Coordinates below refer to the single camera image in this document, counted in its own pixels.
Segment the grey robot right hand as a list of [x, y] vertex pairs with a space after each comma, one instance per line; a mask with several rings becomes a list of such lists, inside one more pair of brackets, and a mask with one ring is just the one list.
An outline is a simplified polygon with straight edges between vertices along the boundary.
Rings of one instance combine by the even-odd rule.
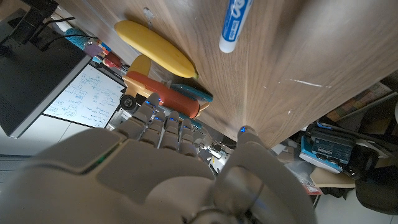
[[152, 94], [116, 129], [88, 129], [25, 161], [1, 189], [1, 222], [316, 222], [300, 182], [252, 127], [214, 174], [191, 123], [159, 102]]

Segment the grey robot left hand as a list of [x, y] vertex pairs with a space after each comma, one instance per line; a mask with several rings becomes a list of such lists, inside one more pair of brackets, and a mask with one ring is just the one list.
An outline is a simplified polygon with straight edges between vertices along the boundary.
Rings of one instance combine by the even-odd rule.
[[215, 159], [227, 159], [232, 151], [231, 148], [219, 141], [208, 142], [203, 140], [198, 145], [199, 156], [207, 161], [213, 157]]

